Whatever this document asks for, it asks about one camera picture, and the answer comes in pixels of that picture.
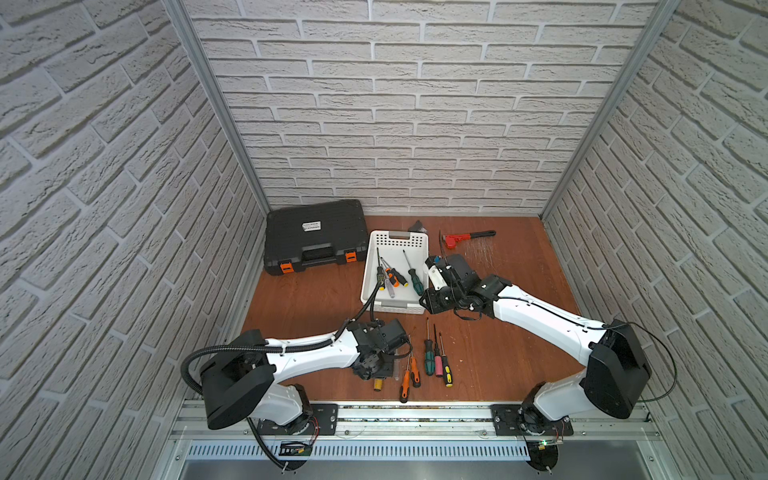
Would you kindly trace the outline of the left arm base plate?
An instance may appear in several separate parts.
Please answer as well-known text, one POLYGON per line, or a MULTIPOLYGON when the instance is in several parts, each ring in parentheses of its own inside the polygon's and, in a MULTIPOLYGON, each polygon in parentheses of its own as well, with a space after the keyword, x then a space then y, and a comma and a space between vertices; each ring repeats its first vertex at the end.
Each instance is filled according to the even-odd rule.
POLYGON ((338 404, 312 403, 310 413, 303 412, 286 425, 278 425, 271 420, 260 419, 257 430, 261 435, 295 436, 314 434, 319 430, 321 436, 333 436, 338 420, 338 404))

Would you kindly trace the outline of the black yellow slim screwdriver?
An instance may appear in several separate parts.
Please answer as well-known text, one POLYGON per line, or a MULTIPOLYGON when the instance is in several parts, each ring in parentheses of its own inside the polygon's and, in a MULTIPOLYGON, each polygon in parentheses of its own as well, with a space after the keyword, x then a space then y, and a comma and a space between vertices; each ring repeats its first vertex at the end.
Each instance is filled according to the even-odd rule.
POLYGON ((443 367, 443 381, 444 385, 446 387, 452 387, 454 384, 453 380, 453 373, 452 369, 449 364, 448 356, 445 351, 445 345, 443 342, 442 335, 438 335, 439 345, 440 345, 440 353, 441 353, 441 360, 442 360, 442 367, 443 367))

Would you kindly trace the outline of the large green black screwdriver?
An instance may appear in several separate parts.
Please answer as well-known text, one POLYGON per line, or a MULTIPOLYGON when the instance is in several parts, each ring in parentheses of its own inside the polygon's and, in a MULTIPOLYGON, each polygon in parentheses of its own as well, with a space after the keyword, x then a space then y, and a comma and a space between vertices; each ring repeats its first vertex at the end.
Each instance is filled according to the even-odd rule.
POLYGON ((411 261, 411 256, 405 249, 402 250, 402 253, 408 266, 408 275, 411 280, 411 286, 413 287, 416 294, 421 297, 425 293, 425 287, 421 280, 416 263, 411 261))

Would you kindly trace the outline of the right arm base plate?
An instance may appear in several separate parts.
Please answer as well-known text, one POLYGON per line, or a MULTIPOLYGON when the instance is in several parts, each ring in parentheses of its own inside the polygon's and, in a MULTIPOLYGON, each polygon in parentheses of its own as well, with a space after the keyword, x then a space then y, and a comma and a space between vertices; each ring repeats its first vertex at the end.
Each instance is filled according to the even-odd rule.
POLYGON ((549 420, 517 403, 492 404, 490 411, 497 436, 568 437, 574 434, 569 417, 549 420))

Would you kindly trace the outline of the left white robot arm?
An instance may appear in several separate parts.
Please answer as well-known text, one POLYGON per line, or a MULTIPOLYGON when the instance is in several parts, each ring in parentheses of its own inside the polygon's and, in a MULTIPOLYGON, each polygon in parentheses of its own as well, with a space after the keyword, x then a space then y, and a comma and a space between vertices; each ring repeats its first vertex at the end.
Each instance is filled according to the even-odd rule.
POLYGON ((288 380, 331 369, 351 369, 365 381, 392 376, 394 362, 408 356, 397 351, 412 343, 397 319, 374 316, 375 300, 371 294, 355 316, 330 333, 280 340, 253 329, 226 345, 188 354, 180 375, 202 397, 208 428, 258 419, 295 430, 309 422, 313 409, 304 387, 288 380))

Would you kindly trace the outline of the orange black small screwdriver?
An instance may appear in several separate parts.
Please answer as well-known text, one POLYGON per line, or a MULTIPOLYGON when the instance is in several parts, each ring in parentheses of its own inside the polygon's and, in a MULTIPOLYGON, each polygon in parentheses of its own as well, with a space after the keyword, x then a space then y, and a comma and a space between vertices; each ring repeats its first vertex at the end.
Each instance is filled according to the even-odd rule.
POLYGON ((400 286, 400 281, 398 280, 398 277, 395 274, 395 270, 391 267, 389 263, 387 263, 383 257, 380 258, 381 263, 384 267, 385 273, 387 274, 387 277, 392 284, 394 288, 397 288, 400 286))

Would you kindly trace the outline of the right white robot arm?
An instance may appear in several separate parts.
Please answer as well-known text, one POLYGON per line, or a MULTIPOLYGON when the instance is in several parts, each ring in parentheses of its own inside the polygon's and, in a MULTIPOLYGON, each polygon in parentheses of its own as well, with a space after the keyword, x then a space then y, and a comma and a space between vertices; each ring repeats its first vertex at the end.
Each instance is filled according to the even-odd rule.
POLYGON ((626 419, 641 402, 652 368, 636 335, 639 324, 585 318, 497 275, 480 278, 460 254, 430 256, 425 265, 431 285, 419 302, 430 313, 468 311, 472 320, 488 316, 516 325, 583 365, 577 374, 532 388, 518 409, 520 430, 543 435, 571 415, 593 409, 626 419))

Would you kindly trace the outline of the clear precision screwdriver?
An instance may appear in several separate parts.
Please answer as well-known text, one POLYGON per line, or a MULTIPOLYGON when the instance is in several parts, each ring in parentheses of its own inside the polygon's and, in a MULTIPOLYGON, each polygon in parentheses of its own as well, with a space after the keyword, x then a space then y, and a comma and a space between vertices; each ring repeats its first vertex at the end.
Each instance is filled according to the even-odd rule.
POLYGON ((389 296, 391 298, 394 298, 395 297, 395 288, 390 283, 386 273, 385 273, 385 275, 386 275, 386 278, 387 278, 386 283, 385 283, 387 292, 388 292, 388 294, 389 294, 389 296))

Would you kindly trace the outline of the black yellow dotted screwdriver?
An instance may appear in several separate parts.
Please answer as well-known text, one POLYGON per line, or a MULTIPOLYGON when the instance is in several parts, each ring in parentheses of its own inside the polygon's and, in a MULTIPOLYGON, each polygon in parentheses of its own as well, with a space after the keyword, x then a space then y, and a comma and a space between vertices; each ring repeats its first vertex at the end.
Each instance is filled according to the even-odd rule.
POLYGON ((379 285, 380 290, 384 290, 386 286, 386 276, 385 276, 385 271, 381 262, 379 249, 376 249, 376 254, 377 254, 377 284, 379 285))

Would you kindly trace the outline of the black yellow short screwdriver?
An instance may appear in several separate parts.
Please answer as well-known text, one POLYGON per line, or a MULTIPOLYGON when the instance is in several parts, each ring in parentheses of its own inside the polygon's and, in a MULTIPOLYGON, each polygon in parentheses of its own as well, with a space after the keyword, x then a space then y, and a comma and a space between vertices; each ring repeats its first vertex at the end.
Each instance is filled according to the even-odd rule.
POLYGON ((409 285, 409 283, 406 280, 406 278, 399 271, 397 271, 394 267, 392 267, 392 268, 395 270, 395 274, 398 277, 398 280, 400 281, 400 286, 407 287, 409 285))

